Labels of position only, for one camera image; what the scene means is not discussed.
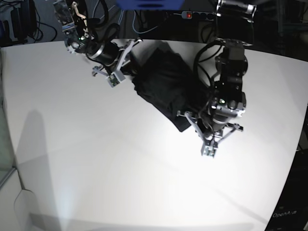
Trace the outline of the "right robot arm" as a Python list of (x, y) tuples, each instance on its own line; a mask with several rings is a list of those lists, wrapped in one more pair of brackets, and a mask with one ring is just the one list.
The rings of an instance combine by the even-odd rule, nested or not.
[(96, 63), (92, 75), (106, 77), (114, 86), (126, 76), (138, 73), (138, 64), (132, 49), (142, 39), (131, 39), (119, 46), (114, 42), (120, 34), (120, 23), (108, 24), (109, 9), (105, 1), (99, 2), (104, 10), (104, 19), (90, 16), (84, 0), (56, 0), (54, 13), (62, 26), (64, 44), (70, 53), (83, 54)]

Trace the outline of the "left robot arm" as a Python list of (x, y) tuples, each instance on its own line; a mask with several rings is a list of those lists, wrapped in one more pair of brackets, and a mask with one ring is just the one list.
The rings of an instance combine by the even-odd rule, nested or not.
[(201, 55), (210, 47), (220, 45), (222, 53), (215, 57), (216, 73), (208, 76), (209, 96), (199, 110), (178, 111), (185, 117), (203, 145), (201, 154), (214, 157), (218, 144), (235, 131), (242, 131), (239, 124), (230, 120), (239, 118), (246, 110), (243, 76), (248, 70), (245, 47), (254, 42), (254, 15), (256, 5), (241, 0), (219, 0), (216, 7), (216, 38), (202, 48), (193, 63), (193, 73), (198, 76)]

